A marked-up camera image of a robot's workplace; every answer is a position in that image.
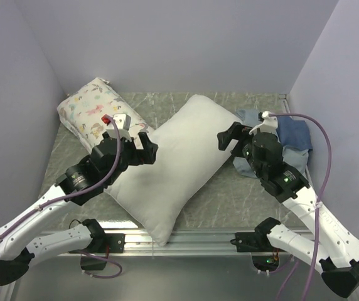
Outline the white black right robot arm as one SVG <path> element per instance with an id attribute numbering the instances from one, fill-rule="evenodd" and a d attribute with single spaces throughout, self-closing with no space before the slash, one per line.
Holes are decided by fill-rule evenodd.
<path id="1" fill-rule="evenodd" d="M 314 235 L 309 240 L 279 220 L 267 218 L 255 227 L 258 248 L 281 249 L 312 264 L 332 292 L 348 298 L 359 287 L 359 239 L 324 204 L 317 202 L 317 194 L 308 180 L 284 162 L 277 137 L 234 122 L 218 133 L 217 139 L 221 151 L 235 140 L 231 154 L 244 158 L 264 190 L 293 212 Z"/>

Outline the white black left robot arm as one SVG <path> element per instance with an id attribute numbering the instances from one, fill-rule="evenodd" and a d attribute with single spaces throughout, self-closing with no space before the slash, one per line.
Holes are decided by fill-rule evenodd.
<path id="1" fill-rule="evenodd" d="M 37 202 L 0 227 L 0 286 L 21 278 L 31 267 L 70 251 L 98 252 L 105 231 L 95 219 L 43 236 L 52 222 L 102 194 L 129 166 L 154 164 L 158 145 L 139 133 L 142 149 L 133 138 L 103 134 L 100 144 L 78 164 L 69 167 Z"/>

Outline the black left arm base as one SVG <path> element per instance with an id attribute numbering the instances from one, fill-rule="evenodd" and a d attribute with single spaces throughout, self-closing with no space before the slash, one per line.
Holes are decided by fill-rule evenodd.
<path id="1" fill-rule="evenodd" d="M 112 255 L 124 252 L 125 238 L 124 233 L 106 234 L 100 242 L 92 243 L 88 248 L 70 253 L 80 255 L 80 269 L 83 274 L 99 279 L 116 278 L 122 273 L 123 268 L 112 259 Z M 97 272 L 103 271 L 108 264 L 113 265 L 116 269 L 113 275 L 97 274 Z"/>

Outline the blue fish print pillowcase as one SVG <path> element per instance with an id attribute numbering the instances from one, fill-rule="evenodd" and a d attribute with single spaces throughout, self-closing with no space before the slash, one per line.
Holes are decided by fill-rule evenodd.
<path id="1" fill-rule="evenodd" d="M 235 111 L 235 115 L 249 127 L 255 127 L 261 123 L 259 111 L 256 109 L 238 109 Z M 305 121 L 294 120 L 291 117 L 278 117 L 277 121 L 276 136 L 283 146 L 284 162 L 295 167 L 304 175 L 309 151 L 313 149 L 308 126 Z M 234 157 L 233 166 L 240 175 L 256 178 L 246 159 Z"/>

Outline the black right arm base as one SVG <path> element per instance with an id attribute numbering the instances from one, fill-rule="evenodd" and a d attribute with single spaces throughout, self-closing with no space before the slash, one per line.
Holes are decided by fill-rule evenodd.
<path id="1" fill-rule="evenodd" d="M 255 232 L 236 232 L 230 243 L 238 253 L 250 253 L 253 266 L 263 272 L 279 268 L 279 250 Z"/>

